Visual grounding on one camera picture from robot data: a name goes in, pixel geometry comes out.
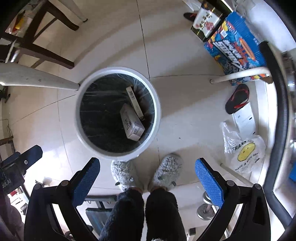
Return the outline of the black red flip flop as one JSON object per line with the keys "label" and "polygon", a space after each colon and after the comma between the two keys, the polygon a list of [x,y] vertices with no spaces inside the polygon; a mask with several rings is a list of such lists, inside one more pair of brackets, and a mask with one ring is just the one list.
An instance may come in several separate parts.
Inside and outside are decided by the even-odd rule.
{"label": "black red flip flop", "polygon": [[225,104],[227,114],[233,114],[248,103],[249,88],[246,84],[240,84]]}

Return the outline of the white round trash bin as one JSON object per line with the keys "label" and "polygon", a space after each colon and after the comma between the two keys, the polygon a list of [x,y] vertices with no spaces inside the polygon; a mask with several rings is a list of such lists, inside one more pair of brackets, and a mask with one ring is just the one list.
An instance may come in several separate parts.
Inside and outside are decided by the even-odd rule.
{"label": "white round trash bin", "polygon": [[[144,133],[138,141],[127,138],[120,110],[131,105],[131,86],[144,114]],[[159,96],[150,81],[126,67],[108,67],[84,79],[75,104],[75,129],[85,147],[99,159],[128,161],[137,158],[155,139],[160,121]]]}

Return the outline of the white blue medicine box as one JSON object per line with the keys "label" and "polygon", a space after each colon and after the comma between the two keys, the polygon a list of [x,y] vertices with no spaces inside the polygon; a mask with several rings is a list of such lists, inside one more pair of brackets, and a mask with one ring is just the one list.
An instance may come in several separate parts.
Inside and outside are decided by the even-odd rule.
{"label": "white blue medicine box", "polygon": [[125,103],[120,110],[120,116],[126,137],[137,142],[144,133],[145,128],[134,109]]}

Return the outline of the grey slipper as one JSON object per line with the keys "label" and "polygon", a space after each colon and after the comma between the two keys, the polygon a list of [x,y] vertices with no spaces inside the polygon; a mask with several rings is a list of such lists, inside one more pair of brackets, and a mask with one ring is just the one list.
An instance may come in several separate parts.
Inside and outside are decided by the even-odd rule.
{"label": "grey slipper", "polygon": [[111,173],[115,186],[119,187],[122,192],[132,187],[142,189],[142,184],[132,161],[113,160],[111,162]]}
{"label": "grey slipper", "polygon": [[182,158],[176,154],[165,156],[149,182],[148,191],[151,192],[157,187],[166,190],[174,188],[182,171],[183,162]]}

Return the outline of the white smiley plastic bag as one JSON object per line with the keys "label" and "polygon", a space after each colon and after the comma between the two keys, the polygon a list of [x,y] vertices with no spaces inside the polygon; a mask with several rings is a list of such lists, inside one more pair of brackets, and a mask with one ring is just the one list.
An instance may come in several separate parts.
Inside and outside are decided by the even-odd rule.
{"label": "white smiley plastic bag", "polygon": [[229,130],[227,123],[220,128],[224,140],[226,166],[239,174],[251,173],[255,164],[265,157],[266,145],[259,135],[242,139],[238,132]]}

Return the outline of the black framed chair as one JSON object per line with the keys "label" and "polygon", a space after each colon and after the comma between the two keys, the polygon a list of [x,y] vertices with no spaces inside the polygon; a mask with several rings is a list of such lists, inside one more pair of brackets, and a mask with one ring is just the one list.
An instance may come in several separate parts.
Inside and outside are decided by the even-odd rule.
{"label": "black framed chair", "polygon": [[295,65],[288,52],[281,53],[271,43],[264,41],[259,44],[267,68],[269,69],[276,91],[277,117],[274,133],[274,144],[271,149],[269,166],[266,173],[263,189],[269,207],[286,229],[292,223],[293,217],[284,208],[274,193],[274,185],[280,166],[292,137],[295,126]]}

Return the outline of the blue colourful carton box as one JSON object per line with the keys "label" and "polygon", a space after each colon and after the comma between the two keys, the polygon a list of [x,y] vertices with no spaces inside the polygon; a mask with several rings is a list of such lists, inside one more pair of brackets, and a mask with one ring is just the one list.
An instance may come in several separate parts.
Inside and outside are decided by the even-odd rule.
{"label": "blue colourful carton box", "polygon": [[235,11],[227,16],[204,47],[222,67],[225,75],[266,67],[259,50],[259,40],[251,32],[245,18]]}

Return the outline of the long white carton box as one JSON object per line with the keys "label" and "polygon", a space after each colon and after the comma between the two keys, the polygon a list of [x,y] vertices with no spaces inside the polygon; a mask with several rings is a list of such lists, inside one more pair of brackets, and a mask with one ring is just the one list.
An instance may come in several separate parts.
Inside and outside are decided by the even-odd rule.
{"label": "long white carton box", "polygon": [[143,114],[143,112],[142,112],[142,110],[140,108],[140,105],[138,104],[138,101],[137,101],[137,99],[135,97],[135,94],[133,92],[132,87],[131,86],[126,87],[126,91],[128,93],[128,96],[130,98],[130,102],[131,102],[132,107],[133,107],[134,111],[136,112],[138,118],[140,120],[143,120],[144,119],[144,114]]}

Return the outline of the right grey slipper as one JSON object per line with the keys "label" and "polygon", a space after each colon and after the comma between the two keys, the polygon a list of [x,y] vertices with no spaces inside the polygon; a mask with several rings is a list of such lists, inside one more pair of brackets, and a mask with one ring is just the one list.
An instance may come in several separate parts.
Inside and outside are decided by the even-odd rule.
{"label": "right grey slipper", "polygon": [[174,188],[182,171],[183,162],[182,158],[176,154],[165,156],[149,182],[148,191],[151,192],[157,187],[166,190]]}

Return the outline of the dark wooden chair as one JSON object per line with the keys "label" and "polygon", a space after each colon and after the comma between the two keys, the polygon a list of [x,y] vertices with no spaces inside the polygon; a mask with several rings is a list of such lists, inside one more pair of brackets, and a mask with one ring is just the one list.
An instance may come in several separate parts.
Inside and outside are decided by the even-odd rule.
{"label": "dark wooden chair", "polygon": [[[68,69],[74,68],[74,63],[66,58],[63,58],[48,49],[34,44],[34,41],[46,30],[55,20],[59,20],[69,29],[76,31],[79,26],[71,22],[56,6],[50,1],[45,1],[41,8],[37,10],[36,15],[29,24],[29,27],[25,31],[23,37],[18,37],[6,32],[9,25],[13,22],[13,19],[18,13],[29,3],[29,1],[1,1],[1,39],[5,39],[11,42],[9,45],[1,45],[1,63],[4,63],[9,54],[9,48],[12,43],[19,44],[19,47],[13,47],[12,53],[17,54],[15,62],[18,62],[20,57],[25,54],[38,58],[39,60],[33,64],[33,68],[37,67],[44,61],[55,63],[66,67]],[[39,32],[38,27],[43,20],[46,13],[50,13],[54,19],[50,21]]]}

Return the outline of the left grey slipper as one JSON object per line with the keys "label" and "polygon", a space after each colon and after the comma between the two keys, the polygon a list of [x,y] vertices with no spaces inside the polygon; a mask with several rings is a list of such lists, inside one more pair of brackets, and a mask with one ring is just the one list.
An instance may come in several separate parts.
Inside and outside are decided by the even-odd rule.
{"label": "left grey slipper", "polygon": [[119,187],[122,192],[132,187],[142,189],[142,184],[132,161],[113,160],[111,162],[111,173],[115,186]]}

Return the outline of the black gold gift box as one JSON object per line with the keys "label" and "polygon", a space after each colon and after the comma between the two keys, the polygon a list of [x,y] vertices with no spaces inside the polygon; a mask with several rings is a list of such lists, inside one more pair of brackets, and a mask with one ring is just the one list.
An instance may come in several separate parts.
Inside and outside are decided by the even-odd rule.
{"label": "black gold gift box", "polygon": [[191,31],[202,42],[207,42],[231,13],[232,9],[225,1],[203,1],[193,21]]}

